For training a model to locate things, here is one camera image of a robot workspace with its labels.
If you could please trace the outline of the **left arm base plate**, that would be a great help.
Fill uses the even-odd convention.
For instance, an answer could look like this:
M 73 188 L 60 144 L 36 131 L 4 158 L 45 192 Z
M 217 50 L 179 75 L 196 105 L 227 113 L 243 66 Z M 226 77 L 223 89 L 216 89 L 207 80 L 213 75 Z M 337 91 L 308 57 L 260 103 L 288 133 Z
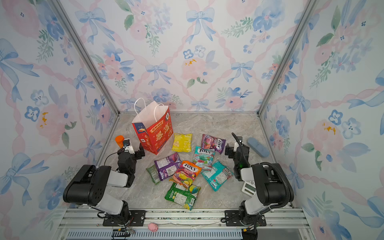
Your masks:
M 103 227 L 142 227 L 146 213 L 145 210 L 129 210 L 119 215 L 105 214 Z

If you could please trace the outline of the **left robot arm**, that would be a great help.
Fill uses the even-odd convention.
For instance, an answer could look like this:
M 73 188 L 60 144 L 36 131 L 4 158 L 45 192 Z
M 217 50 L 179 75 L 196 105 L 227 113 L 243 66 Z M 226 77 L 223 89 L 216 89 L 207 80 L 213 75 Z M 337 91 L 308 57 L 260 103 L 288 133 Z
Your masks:
M 118 150 L 118 169 L 111 166 L 84 165 L 67 185 L 63 193 L 66 203 L 87 205 L 105 214 L 107 222 L 127 225 L 134 219 L 128 203 L 106 193 L 106 188 L 130 188 L 135 180 L 137 160 L 145 156 L 142 145 L 136 151 L 129 140 Z

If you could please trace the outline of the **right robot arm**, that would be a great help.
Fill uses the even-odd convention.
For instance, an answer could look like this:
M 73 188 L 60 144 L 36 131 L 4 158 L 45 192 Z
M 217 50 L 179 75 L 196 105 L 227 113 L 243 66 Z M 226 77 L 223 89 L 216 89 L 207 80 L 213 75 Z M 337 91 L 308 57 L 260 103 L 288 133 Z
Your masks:
M 283 208 L 294 200 L 294 190 L 280 164 L 249 163 L 250 148 L 242 142 L 226 145 L 225 155 L 234 161 L 234 176 L 240 182 L 254 182 L 254 195 L 239 206 L 238 217 L 229 221 L 244 226 L 261 224 L 271 210 Z

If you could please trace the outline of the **orange Fox's fruits candy bag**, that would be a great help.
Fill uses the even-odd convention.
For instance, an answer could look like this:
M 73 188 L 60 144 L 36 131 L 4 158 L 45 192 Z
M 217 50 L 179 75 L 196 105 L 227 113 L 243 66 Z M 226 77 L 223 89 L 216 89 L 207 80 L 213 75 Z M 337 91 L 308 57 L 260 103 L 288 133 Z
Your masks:
M 194 163 L 183 161 L 170 181 L 189 188 L 201 171 L 202 168 Z

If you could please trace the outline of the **teal Fox's mint blossom bag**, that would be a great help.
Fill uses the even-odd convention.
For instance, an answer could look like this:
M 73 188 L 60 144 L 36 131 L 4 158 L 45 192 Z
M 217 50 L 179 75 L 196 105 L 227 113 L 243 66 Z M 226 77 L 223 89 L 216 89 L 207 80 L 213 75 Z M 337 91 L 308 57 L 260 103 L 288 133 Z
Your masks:
M 196 146 L 193 163 L 202 168 L 203 171 L 210 171 L 214 160 L 215 152 Z

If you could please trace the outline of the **green candy bag back side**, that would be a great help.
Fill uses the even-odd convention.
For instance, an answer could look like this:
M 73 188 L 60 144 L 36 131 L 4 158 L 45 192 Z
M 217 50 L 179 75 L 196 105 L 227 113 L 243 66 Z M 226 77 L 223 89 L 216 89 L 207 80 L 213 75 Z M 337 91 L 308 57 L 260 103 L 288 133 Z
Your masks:
M 170 189 L 167 191 L 165 199 L 191 211 L 194 207 L 200 190 L 201 187 L 196 185 L 191 185 L 185 188 L 182 185 L 173 183 Z

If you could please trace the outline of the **teal candy bag back side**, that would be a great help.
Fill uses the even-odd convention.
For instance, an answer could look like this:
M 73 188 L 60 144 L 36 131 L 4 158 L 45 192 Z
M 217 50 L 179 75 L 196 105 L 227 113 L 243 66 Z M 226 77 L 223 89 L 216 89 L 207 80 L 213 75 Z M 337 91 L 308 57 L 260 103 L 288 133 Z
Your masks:
M 210 171 L 202 171 L 201 174 L 214 192 L 217 192 L 228 179 L 234 176 L 232 171 L 220 161 L 213 163 Z

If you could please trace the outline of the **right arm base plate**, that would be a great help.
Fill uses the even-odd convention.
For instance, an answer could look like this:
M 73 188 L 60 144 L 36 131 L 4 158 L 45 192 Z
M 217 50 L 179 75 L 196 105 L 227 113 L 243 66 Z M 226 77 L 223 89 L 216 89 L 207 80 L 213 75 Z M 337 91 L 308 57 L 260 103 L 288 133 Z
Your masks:
M 227 227 L 266 227 L 267 222 L 264 215 L 248 215 L 239 210 L 225 210 L 225 216 L 221 219 Z

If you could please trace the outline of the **red paper gift bag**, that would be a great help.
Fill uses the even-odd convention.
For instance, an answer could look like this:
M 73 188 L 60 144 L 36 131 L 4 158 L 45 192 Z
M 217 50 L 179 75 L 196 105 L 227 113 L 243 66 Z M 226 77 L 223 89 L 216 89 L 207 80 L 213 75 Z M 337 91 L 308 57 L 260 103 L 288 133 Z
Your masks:
M 155 101 L 136 113 L 132 125 L 143 148 L 155 155 L 173 134 L 170 108 Z

